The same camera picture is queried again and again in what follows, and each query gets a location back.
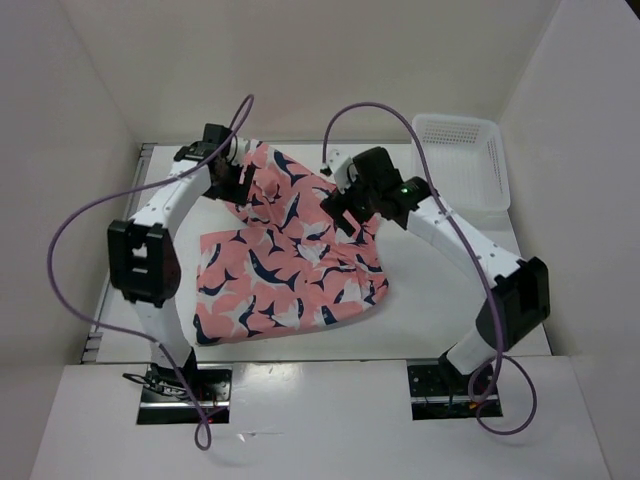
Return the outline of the pink shark print shorts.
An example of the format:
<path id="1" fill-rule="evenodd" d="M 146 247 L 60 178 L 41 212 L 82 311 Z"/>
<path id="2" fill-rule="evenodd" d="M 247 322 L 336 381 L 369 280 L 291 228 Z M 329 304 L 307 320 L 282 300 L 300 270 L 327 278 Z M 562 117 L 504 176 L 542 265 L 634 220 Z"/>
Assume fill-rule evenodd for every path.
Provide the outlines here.
<path id="1" fill-rule="evenodd" d="M 200 346 L 288 336 L 347 324 L 381 303 L 389 280 L 375 244 L 380 220 L 352 235 L 320 203 L 334 189 L 280 150 L 252 143 L 248 202 L 228 210 L 244 226 L 200 236 Z"/>

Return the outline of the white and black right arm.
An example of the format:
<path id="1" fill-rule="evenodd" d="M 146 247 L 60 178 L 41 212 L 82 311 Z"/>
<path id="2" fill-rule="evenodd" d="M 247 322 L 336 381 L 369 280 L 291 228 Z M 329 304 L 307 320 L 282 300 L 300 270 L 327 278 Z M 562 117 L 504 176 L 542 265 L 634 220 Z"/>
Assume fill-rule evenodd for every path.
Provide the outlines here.
<path id="1" fill-rule="evenodd" d="M 485 301 L 470 331 L 439 359 L 440 385 L 460 393 L 474 371 L 507 352 L 550 315 L 549 272 L 537 257 L 524 260 L 486 237 L 420 177 L 404 180 L 388 151 L 374 147 L 354 157 L 336 150 L 322 174 L 335 181 L 322 209 L 353 234 L 374 215 L 391 220 L 439 251 L 468 278 L 481 283 Z"/>

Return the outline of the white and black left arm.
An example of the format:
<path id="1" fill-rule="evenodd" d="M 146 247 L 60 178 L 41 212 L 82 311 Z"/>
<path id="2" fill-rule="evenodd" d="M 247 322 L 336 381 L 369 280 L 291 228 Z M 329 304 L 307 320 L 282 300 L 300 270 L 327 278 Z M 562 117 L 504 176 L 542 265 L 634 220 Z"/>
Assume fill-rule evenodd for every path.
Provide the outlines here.
<path id="1" fill-rule="evenodd" d="M 128 220 L 108 227 L 109 273 L 151 339 L 145 381 L 185 400 L 200 385 L 193 347 L 176 307 L 181 267 L 173 239 L 201 197 L 245 205 L 255 168 L 244 164 L 250 141 L 228 127 L 207 124 L 203 137 L 174 155 L 166 181 Z"/>

